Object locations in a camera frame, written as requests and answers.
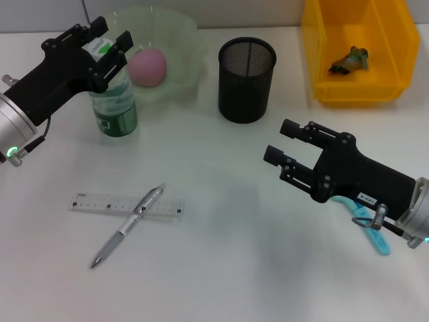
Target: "ruler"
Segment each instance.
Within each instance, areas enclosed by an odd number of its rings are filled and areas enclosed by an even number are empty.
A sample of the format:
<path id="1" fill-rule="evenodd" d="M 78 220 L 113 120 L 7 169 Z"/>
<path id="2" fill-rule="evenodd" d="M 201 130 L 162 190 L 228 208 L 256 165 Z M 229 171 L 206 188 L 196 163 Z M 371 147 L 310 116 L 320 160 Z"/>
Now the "ruler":
<path id="1" fill-rule="evenodd" d="M 76 193 L 68 210 L 81 213 L 98 213 L 102 215 L 122 215 L 128 217 L 139 203 L 140 197 L 121 197 L 98 193 Z M 177 218 L 183 215 L 185 200 L 159 200 L 146 216 Z"/>

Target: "pen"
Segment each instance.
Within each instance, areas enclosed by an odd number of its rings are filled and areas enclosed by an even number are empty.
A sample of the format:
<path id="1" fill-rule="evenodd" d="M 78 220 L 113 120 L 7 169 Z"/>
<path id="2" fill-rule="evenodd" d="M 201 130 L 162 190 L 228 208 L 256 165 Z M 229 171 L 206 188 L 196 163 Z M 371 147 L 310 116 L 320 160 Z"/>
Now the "pen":
<path id="1" fill-rule="evenodd" d="M 109 241 L 101 248 L 98 254 L 95 256 L 91 268 L 94 268 L 100 264 L 113 252 L 113 250 L 121 243 L 122 239 L 133 229 L 136 223 L 145 215 L 145 210 L 149 209 L 162 195 L 166 189 L 166 184 L 163 183 L 160 186 L 150 190 L 142 198 L 139 204 L 134 208 L 133 214 L 128 218 L 125 223 L 115 232 L 115 234 L 109 239 Z"/>

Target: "black mesh pen holder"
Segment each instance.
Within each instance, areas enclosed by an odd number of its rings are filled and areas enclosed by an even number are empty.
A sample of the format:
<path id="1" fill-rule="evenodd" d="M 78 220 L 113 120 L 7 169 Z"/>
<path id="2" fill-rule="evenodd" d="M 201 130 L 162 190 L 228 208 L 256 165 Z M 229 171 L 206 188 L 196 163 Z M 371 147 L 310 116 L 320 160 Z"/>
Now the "black mesh pen holder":
<path id="1" fill-rule="evenodd" d="M 267 111 L 277 56 L 263 40 L 227 42 L 219 52 L 219 111 L 231 122 L 251 123 Z"/>

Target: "white tabletop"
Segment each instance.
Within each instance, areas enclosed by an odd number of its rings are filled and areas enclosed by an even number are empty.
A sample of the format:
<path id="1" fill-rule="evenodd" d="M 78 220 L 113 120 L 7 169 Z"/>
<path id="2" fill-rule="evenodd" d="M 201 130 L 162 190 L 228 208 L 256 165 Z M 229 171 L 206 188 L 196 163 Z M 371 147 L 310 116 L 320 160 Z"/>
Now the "white tabletop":
<path id="1" fill-rule="evenodd" d="M 271 144 L 313 167 L 319 149 L 279 134 L 285 118 L 311 120 L 429 178 L 429 25 L 419 30 L 413 85 L 384 109 L 309 99 L 298 28 L 201 31 L 209 54 L 196 96 L 140 107 L 139 129 L 122 140 L 99 133 L 87 94 L 73 98 L 22 167 L 0 169 L 0 320 L 427 320 L 429 246 L 411 250 L 383 231 L 391 255 L 379 256 L 342 205 L 315 203 L 263 161 Z M 25 75 L 55 35 L 0 35 L 1 74 Z M 217 53 L 238 36 L 262 38 L 278 55 L 267 113 L 249 125 L 217 109 Z M 163 198 L 186 199 L 182 220 L 142 221 L 90 270 L 123 219 L 69 212 L 73 194 L 136 196 L 164 181 Z"/>

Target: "green bottle label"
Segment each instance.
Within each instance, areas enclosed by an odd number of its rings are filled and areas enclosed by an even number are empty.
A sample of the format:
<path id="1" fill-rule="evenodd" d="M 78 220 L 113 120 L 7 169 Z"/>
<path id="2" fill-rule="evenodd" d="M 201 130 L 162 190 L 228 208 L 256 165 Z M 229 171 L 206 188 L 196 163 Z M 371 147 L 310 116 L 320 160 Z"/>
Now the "green bottle label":
<path id="1" fill-rule="evenodd" d="M 137 111 L 135 103 L 124 113 L 104 115 L 95 111 L 97 125 L 104 134 L 119 138 L 130 134 L 137 127 Z"/>
<path id="2" fill-rule="evenodd" d="M 93 57 L 100 59 L 112 45 L 113 42 L 110 39 L 104 37 L 95 38 L 88 44 L 88 51 Z"/>

